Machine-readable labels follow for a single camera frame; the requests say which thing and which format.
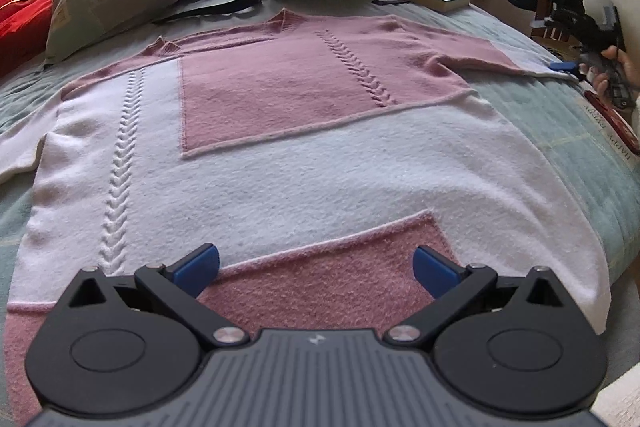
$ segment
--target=white logo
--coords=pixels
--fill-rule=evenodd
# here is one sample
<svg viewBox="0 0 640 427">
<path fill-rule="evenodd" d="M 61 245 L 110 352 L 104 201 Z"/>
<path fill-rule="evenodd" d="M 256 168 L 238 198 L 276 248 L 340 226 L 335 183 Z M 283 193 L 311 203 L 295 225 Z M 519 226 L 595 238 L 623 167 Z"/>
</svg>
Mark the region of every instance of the white logo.
<svg viewBox="0 0 640 427">
<path fill-rule="evenodd" d="M 314 337 L 309 337 L 309 338 L 308 338 L 308 341 L 309 341 L 310 343 L 312 343 L 312 344 L 315 344 L 316 346 L 318 346 L 319 344 L 322 344 L 325 340 L 326 340 L 326 338 L 325 338 L 325 337 L 323 337 L 323 336 L 322 336 L 322 335 L 320 335 L 320 334 L 317 334 L 317 335 L 316 335 L 316 336 L 314 336 Z"/>
</svg>

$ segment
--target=round black disc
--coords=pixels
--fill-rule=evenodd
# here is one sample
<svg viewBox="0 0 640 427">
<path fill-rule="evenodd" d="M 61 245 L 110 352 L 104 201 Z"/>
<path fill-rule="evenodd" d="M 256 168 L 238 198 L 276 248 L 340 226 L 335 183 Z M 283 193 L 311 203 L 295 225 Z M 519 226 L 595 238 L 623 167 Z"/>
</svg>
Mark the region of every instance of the round black disc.
<svg viewBox="0 0 640 427">
<path fill-rule="evenodd" d="M 459 393 L 497 414 L 553 415 L 587 405 L 604 379 L 606 356 L 593 330 L 582 335 L 555 311 L 464 318 L 437 338 L 436 367 Z"/>
<path fill-rule="evenodd" d="M 75 415 L 120 415 L 181 388 L 200 359 L 191 331 L 161 315 L 75 309 L 68 327 L 43 325 L 25 359 L 41 402 Z"/>
</svg>

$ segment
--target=metal screw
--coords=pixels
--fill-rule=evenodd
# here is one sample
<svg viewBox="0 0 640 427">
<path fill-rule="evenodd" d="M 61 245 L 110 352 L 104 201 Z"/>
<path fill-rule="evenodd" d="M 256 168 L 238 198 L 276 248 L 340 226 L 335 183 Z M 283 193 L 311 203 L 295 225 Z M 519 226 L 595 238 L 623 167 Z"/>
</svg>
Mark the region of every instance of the metal screw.
<svg viewBox="0 0 640 427">
<path fill-rule="evenodd" d="M 244 339 L 244 331 L 235 326 L 218 328 L 213 332 L 213 338 L 220 344 L 236 344 Z"/>
<path fill-rule="evenodd" d="M 420 330 L 409 324 L 400 324 L 389 330 L 389 336 L 396 342 L 413 342 L 420 337 Z"/>
</svg>

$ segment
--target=hand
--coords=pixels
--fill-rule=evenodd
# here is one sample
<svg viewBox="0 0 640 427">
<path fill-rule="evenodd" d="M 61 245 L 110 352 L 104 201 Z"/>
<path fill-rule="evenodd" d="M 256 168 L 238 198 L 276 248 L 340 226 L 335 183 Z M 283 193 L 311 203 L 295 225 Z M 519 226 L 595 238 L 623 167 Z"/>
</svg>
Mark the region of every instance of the hand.
<svg viewBox="0 0 640 427">
<path fill-rule="evenodd" d="M 640 88 L 640 73 L 638 73 L 636 66 L 624 51 L 618 50 L 615 46 L 611 46 L 608 50 L 602 52 L 602 56 L 609 60 L 615 60 L 616 54 L 618 54 L 618 62 L 622 65 L 629 84 Z M 609 75 L 607 75 L 607 73 L 600 73 L 596 68 L 589 69 L 585 64 L 580 64 L 580 73 L 587 75 L 587 80 L 591 83 L 593 89 L 596 90 L 600 99 L 611 106 L 611 101 L 607 96 Z"/>
</svg>

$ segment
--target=mattress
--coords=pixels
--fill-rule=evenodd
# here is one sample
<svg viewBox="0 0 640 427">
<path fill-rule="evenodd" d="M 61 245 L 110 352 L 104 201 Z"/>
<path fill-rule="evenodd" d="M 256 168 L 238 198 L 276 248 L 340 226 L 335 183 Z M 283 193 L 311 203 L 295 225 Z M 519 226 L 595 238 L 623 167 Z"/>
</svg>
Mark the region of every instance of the mattress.
<svg viewBox="0 0 640 427">
<path fill-rule="evenodd" d="M 223 0 L 185 4 L 177 10 Z M 186 18 L 168 25 L 145 25 L 79 52 L 42 70 L 35 59 L 0 86 L 0 132 L 42 105 L 69 81 L 144 49 L 160 35 L 176 39 L 195 32 L 263 22 L 283 7 L 311 15 L 379 16 L 394 14 L 416 22 L 497 42 L 529 48 L 531 41 L 475 7 L 447 17 L 413 5 L 376 6 L 370 0 L 267 0 L 262 6 L 229 16 Z M 458 73 L 511 121 L 543 153 L 574 196 L 602 242 L 611 282 L 617 280 L 640 248 L 640 166 L 616 151 L 598 122 L 586 111 L 577 86 L 477 71 Z M 602 172 L 610 172 L 602 183 Z M 6 302 L 15 255 L 30 213 L 33 173 L 14 176 L 0 185 L 0 296 Z M 629 309 L 633 299 L 628 299 Z M 637 362 L 637 349 L 632 362 Z"/>
</svg>

